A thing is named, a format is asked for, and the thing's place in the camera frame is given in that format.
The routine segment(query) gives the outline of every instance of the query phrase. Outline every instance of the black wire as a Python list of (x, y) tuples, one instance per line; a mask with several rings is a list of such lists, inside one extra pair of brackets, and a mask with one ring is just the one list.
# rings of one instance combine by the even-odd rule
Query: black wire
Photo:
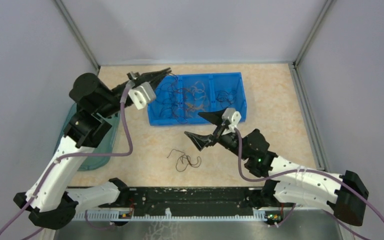
[[(177, 162), (176, 162), (176, 171), (178, 171), (179, 173), (184, 172), (188, 168), (188, 166), (191, 166), (192, 168), (198, 168), (199, 166), (201, 166), (202, 159), (201, 159), (200, 156), (196, 157), (196, 163), (192, 163), (191, 162), (191, 156), (187, 155), (183, 151), (180, 151), (180, 150), (177, 150), (177, 149), (174, 149), (174, 148), (170, 151), (170, 154), (167, 156), (167, 158), (170, 157), (170, 155), (172, 154), (173, 151), (176, 151), (176, 152), (179, 152), (179, 153), (182, 154), (177, 159)], [(181, 164), (184, 165), (185, 164), (184, 160), (187, 161), (187, 164), (186, 164), (186, 166), (184, 167), (183, 170), (179, 170), (179, 168), (178, 168), (179, 162), (181, 162)]]
[(236, 102), (236, 94), (236, 90), (232, 90), (230, 92), (221, 90), (217, 92), (215, 100), (220, 103), (221, 108), (225, 109)]
[[(196, 115), (200, 110), (205, 112), (205, 108), (208, 108), (211, 105), (207, 92), (205, 92), (205, 85), (202, 81), (197, 81), (195, 84), (198, 82), (201, 83), (202, 89), (195, 85), (189, 88), (177, 88), (179, 85), (179, 77), (174, 73), (170, 73), (169, 76), (173, 78), (173, 81), (165, 82), (155, 90), (157, 95), (155, 102), (162, 105), (162, 108), (159, 111), (159, 117), (161, 118), (164, 116), (166, 118), (175, 119), (180, 124), (187, 124), (187, 118)], [(168, 93), (168, 97), (162, 98), (160, 95), (162, 92)], [(197, 98), (195, 96), (196, 93), (204, 93), (204, 96)], [(183, 101), (181, 102), (178, 101), (180, 94), (183, 95)]]

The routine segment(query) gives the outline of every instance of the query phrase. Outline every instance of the blue plastic tray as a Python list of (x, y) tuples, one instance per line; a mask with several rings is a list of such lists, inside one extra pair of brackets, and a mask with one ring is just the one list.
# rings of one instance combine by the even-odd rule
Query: blue plastic tray
[(199, 112), (235, 108), (247, 119), (247, 101), (240, 72), (167, 76), (148, 105), (151, 126), (208, 124)]
[[(65, 126), (69, 123), (70, 119), (75, 113), (76, 113), (76, 104), (73, 104), (73, 106), (71, 106), (68, 112), (67, 118), (65, 119), (64, 125), (59, 134), (58, 142), (56, 143), (54, 152), (57, 150), (58, 146), (60, 145), (60, 139), (64, 135)], [(112, 118), (105, 118), (105, 121), (111, 124), (112, 127), (103, 137), (99, 146), (95, 148), (95, 150), (93, 150), (94, 154), (106, 154), (106, 153), (111, 153), (113, 151), (114, 141), (116, 139), (116, 133), (119, 127), (120, 117), (117, 114), (117, 116), (113, 116)], [(86, 160), (84, 160), (84, 162), (79, 167), (78, 171), (83, 172), (83, 171), (95, 170), (97, 168), (104, 166), (109, 161), (110, 161), (109, 156), (87, 157)]]

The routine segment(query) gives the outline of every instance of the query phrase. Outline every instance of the wire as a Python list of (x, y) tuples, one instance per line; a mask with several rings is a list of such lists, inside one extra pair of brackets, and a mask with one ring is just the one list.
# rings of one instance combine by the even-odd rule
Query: wire
[[(63, 154), (59, 157), (57, 157), (50, 165), (49, 167), (45, 170), (43, 173), (43, 177), (40, 179), (39, 183), (37, 184), (36, 189), (33, 191), (32, 196), (30, 199), (25, 203), (25, 205), (7, 222), (3, 225), (3, 227), (0, 229), (0, 236), (2, 233), (30, 206), (30, 204), (33, 202), (35, 198), (37, 198), (37, 195), (39, 191), (41, 190), (41, 187), (43, 186), (45, 180), (48, 178), (48, 175), (52, 171), (52, 169), (61, 162), (62, 159), (69, 159), (70, 157), (126, 157), (132, 154), (133, 152), (133, 143), (132, 143), (132, 138), (130, 137), (129, 129), (127, 127), (127, 122), (126, 122), (126, 112), (125, 112), (125, 104), (126, 104), (126, 99), (128, 96), (128, 93), (130, 89), (135, 84), (131, 81), (129, 81), (121, 95), (120, 99), (120, 120), (122, 122), (126, 137), (127, 137), (127, 142), (128, 142), (128, 147), (129, 150), (128, 152), (124, 153), (82, 153), (82, 152), (76, 152), (76, 153), (68, 153), (68, 154)], [(23, 238), (23, 240), (28, 240), (32, 238), (34, 235), (38, 234), (43, 228), (39, 228), (37, 231), (34, 233), (30, 234), (29, 236)]]
[(236, 102), (236, 94), (236, 90), (232, 90), (230, 92), (221, 90), (217, 92), (217, 97), (215, 98), (215, 100), (220, 103), (222, 109), (225, 109)]
[[(292, 169), (292, 170), (287, 170), (287, 171), (283, 171), (283, 172), (279, 172), (279, 173), (276, 173), (276, 174), (273, 174), (271, 176), (268, 176), (268, 177), (263, 177), (263, 178), (258, 178), (258, 179), (251, 179), (251, 178), (247, 178), (246, 176), (244, 176), (244, 174), (242, 173), (242, 165), (241, 165), (241, 161), (242, 161), (242, 136), (241, 136), (241, 133), (239, 132), (239, 130), (237, 128), (234, 129), (234, 131), (236, 132), (237, 134), (237, 140), (238, 140), (238, 153), (237, 153), (237, 167), (238, 167), (238, 170), (239, 170), (239, 175), (242, 179), (244, 179), (245, 181), (248, 181), (248, 182), (253, 182), (253, 183), (256, 183), (256, 182), (263, 182), (263, 181), (266, 181), (266, 180), (270, 180), (270, 179), (274, 179), (274, 178), (277, 178), (279, 176), (283, 176), (283, 175), (286, 175), (286, 174), (291, 174), (291, 173), (297, 173), (297, 172), (304, 172), (306, 171), (307, 173), (313, 173), (313, 174), (319, 174), (319, 175), (322, 175), (324, 177), (327, 177), (327, 178), (330, 178), (332, 179), (333, 181), (337, 182), (338, 184), (340, 184), (341, 186), (343, 186), (344, 188), (346, 188), (348, 191), (350, 191), (352, 194), (354, 194), (358, 199), (360, 199), (363, 203), (365, 203), (370, 209), (373, 210), (373, 212), (380, 218), (380, 220), (383, 222), (384, 224), (384, 216), (381, 214), (381, 212), (375, 207), (373, 206), (373, 204), (371, 204), (369, 201), (367, 201), (363, 196), (361, 196), (358, 192), (356, 192), (354, 189), (352, 189), (350, 186), (348, 186), (347, 184), (343, 183), (342, 181), (336, 179), (335, 177), (331, 176), (330, 174), (326, 173), (326, 172), (323, 172), (323, 171), (318, 171), (318, 170), (313, 170), (313, 169)], [(289, 211), (288, 215), (285, 217), (285, 219), (283, 221), (285, 221), (289, 215), (291, 214), (292, 210), (294, 209), (294, 207)], [(349, 227), (347, 227), (344, 223), (342, 223), (339, 219), (337, 219), (334, 215), (332, 215), (331, 213), (325, 211), (329, 216), (333, 217), (333, 219), (335, 219), (339, 225), (341, 225), (342, 227), (344, 227), (346, 230), (348, 230), (350, 233), (352, 233), (353, 235), (363, 239), (363, 240), (370, 240), (360, 234), (358, 234), (357, 232), (353, 231), (352, 229), (350, 229)]]
[[(177, 150), (177, 149), (174, 149), (174, 148), (170, 151), (170, 154), (167, 156), (167, 158), (170, 157), (170, 155), (172, 154), (173, 151), (182, 153), (182, 155), (177, 159), (177, 162), (176, 162), (176, 170), (179, 173), (184, 172), (188, 168), (188, 166), (191, 166), (192, 168), (198, 168), (199, 166), (201, 166), (202, 159), (201, 159), (200, 156), (196, 157), (196, 163), (192, 163), (191, 162), (191, 156), (187, 155), (183, 151), (180, 151), (180, 150)], [(181, 164), (185, 164), (184, 160), (187, 161), (187, 164), (186, 164), (186, 166), (184, 167), (183, 170), (179, 170), (179, 168), (178, 168), (179, 162), (181, 162)]]
[(207, 96), (203, 81), (196, 81), (188, 87), (179, 86), (179, 77), (174, 73), (169, 74), (173, 81), (161, 84), (156, 90), (155, 102), (162, 105), (159, 110), (160, 118), (175, 119), (180, 124), (187, 124), (188, 118), (192, 118), (199, 111), (208, 111), (210, 100)]

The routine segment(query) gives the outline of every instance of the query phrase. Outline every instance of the tangled wire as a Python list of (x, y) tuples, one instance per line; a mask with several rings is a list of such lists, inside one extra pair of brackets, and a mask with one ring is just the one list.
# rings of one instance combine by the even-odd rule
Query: tangled wire
[(160, 118), (176, 119), (180, 124), (187, 124), (188, 118), (194, 117), (200, 111), (207, 112), (210, 100), (202, 81), (179, 88), (179, 77), (172, 73), (170, 76), (173, 81), (165, 82), (155, 90), (155, 102), (162, 105)]
[[(180, 151), (180, 150), (177, 150), (177, 149), (174, 149), (174, 148), (170, 151), (170, 154), (167, 156), (167, 158), (170, 157), (170, 155), (172, 154), (173, 151), (176, 151), (176, 152), (179, 152), (179, 153), (182, 154), (182, 155), (177, 159), (177, 162), (176, 162), (176, 170), (177, 170), (179, 173), (184, 172), (184, 171), (188, 168), (188, 166), (191, 166), (192, 168), (198, 168), (198, 167), (201, 165), (201, 163), (202, 163), (202, 159), (201, 159), (200, 156), (196, 157), (196, 163), (192, 163), (192, 162), (191, 162), (191, 156), (187, 155), (187, 154), (186, 154), (185, 152), (183, 152), (183, 151)], [(179, 170), (179, 167), (178, 167), (178, 166), (179, 166), (179, 163), (181, 163), (182, 165), (185, 165), (185, 167), (184, 167), (182, 170)]]

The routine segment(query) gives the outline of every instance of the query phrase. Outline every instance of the metal frame edge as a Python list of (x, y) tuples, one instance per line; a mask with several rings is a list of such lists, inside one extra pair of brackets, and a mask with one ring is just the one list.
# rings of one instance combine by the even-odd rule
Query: metal frame edge
[(289, 63), (288, 65), (293, 86), (295, 87), (296, 97), (298, 98), (299, 107), (301, 108), (305, 129), (307, 130), (308, 139), (310, 141), (311, 151), (314, 156), (316, 168), (321, 171), (327, 171), (329, 170), (329, 165), (327, 163), (325, 151), (320, 139), (317, 125), (314, 121), (313, 112), (311, 110), (302, 78), (293, 63)]
[(296, 60), (294, 62), (294, 65), (296, 67), (298, 67), (300, 65), (304, 56), (306, 55), (306, 53), (310, 49), (317, 33), (321, 29), (321, 27), (322, 27), (322, 25), (326, 19), (327, 14), (330, 12), (330, 10), (332, 9), (332, 7), (336, 1), (337, 0), (326, 0), (326, 2), (324, 3), (320, 13), (317, 16), (317, 19), (315, 20), (314, 25), (311, 28), (310, 33), (308, 34), (304, 44), (301, 47), (301, 50), (298, 53), (298, 56), (296, 57)]
[(76, 26), (73, 18), (71, 17), (69, 11), (67, 10), (66, 6), (64, 5), (62, 0), (52, 0), (55, 6), (58, 8), (59, 12), (61, 13), (62, 17), (65, 20), (65, 23), (67, 24), (68, 28), (70, 29), (71, 33), (74, 35), (78, 45), (83, 50), (86, 57), (89, 59), (90, 63), (93, 65), (93, 67), (96, 70), (96, 74), (99, 73), (101, 66), (98, 64), (97, 60), (95, 59), (95, 56), (93, 55), (91, 49), (89, 48), (88, 44), (86, 43), (85, 39), (83, 38), (82, 34), (79, 31), (79, 28)]

